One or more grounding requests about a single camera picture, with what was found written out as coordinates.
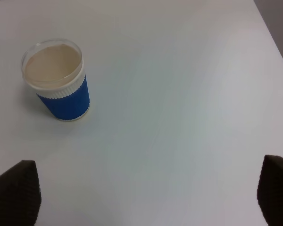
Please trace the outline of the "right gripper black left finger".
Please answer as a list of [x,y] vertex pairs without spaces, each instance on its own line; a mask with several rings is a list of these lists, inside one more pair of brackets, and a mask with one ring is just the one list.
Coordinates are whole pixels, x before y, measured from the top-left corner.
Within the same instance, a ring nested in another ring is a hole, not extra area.
[[22,160],[0,175],[0,226],[34,226],[41,202],[35,161]]

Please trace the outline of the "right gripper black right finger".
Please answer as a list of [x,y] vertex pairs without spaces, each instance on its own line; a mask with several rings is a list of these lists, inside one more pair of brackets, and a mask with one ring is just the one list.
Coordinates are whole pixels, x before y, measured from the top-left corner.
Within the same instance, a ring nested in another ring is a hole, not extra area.
[[283,157],[265,155],[257,200],[266,223],[269,226],[283,226]]

